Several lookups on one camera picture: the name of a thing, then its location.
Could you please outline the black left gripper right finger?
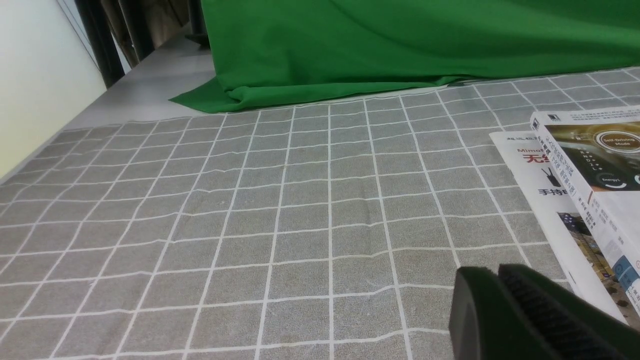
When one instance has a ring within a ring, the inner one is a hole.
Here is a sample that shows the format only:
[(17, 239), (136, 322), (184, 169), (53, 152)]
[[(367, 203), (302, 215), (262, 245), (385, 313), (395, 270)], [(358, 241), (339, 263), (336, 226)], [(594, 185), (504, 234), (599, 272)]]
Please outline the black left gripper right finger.
[(563, 360), (638, 360), (639, 331), (541, 273), (501, 264), (498, 277), (526, 319)]

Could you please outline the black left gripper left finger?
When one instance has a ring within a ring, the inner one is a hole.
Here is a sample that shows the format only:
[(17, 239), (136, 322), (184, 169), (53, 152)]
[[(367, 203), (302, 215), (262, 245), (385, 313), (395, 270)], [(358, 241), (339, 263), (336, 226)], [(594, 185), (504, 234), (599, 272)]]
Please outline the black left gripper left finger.
[(553, 358), (505, 284), (487, 268), (457, 269), (448, 329), (455, 360)]

